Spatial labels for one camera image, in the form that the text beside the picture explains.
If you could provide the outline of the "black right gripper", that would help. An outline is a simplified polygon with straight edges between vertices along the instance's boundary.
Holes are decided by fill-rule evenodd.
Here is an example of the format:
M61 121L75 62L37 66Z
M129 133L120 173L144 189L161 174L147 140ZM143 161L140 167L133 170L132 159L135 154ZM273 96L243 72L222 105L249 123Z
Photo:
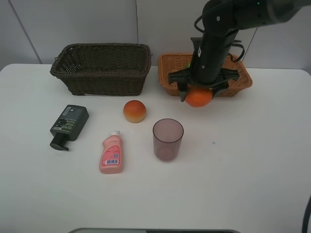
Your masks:
M224 35L216 36L204 31L202 38L191 38L195 50L190 67L168 75L169 83L179 85L181 102L185 101L191 85L211 88L212 98L215 98L218 93L228 89L228 81L239 79L238 71L223 68L237 33L237 30L230 30Z

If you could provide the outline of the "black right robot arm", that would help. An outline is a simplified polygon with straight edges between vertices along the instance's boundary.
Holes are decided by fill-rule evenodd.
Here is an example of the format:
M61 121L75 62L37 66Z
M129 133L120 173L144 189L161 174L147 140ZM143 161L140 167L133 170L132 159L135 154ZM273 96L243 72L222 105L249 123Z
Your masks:
M201 21L203 28L197 27L203 35L192 37L194 52L190 66L181 71L169 73L170 83L176 83L180 100L185 101L189 85L207 87L215 95L229 88L230 80L237 81L236 70L223 68L226 57L232 57L230 49L243 49L236 36L240 30L285 23L309 0L210 0L195 20Z

